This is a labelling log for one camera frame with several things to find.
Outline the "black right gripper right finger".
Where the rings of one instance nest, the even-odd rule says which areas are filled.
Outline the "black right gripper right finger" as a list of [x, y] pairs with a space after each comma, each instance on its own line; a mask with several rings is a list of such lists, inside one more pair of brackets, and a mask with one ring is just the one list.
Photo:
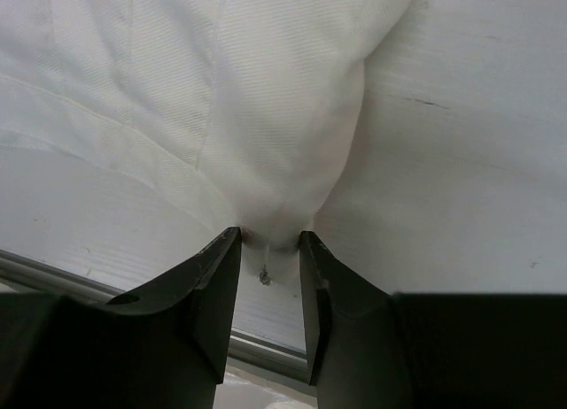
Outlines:
[[387, 294], [311, 231], [299, 271], [321, 408], [565, 407], [565, 296]]

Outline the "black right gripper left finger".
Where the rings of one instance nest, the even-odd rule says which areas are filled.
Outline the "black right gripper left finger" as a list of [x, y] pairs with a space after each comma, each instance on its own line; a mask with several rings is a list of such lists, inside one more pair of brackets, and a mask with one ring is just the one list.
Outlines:
[[222, 382], [241, 232], [104, 304], [1, 296], [4, 408], [210, 408]]

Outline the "aluminium front table rail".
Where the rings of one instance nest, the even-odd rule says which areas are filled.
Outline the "aluminium front table rail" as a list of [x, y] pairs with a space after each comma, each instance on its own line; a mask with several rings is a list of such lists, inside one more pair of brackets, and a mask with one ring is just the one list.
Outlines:
[[[88, 303], [105, 303], [123, 293], [102, 282], [7, 251], [1, 252], [1, 281], [19, 289], [67, 294]], [[304, 351], [236, 328], [231, 330], [229, 357], [299, 382], [309, 382]]]

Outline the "white pleated skirt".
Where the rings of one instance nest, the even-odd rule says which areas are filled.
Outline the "white pleated skirt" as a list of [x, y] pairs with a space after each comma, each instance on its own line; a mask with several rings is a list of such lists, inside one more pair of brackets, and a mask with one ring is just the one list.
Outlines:
[[136, 178], [263, 281], [343, 173], [365, 62], [411, 0], [1, 0], [1, 143]]

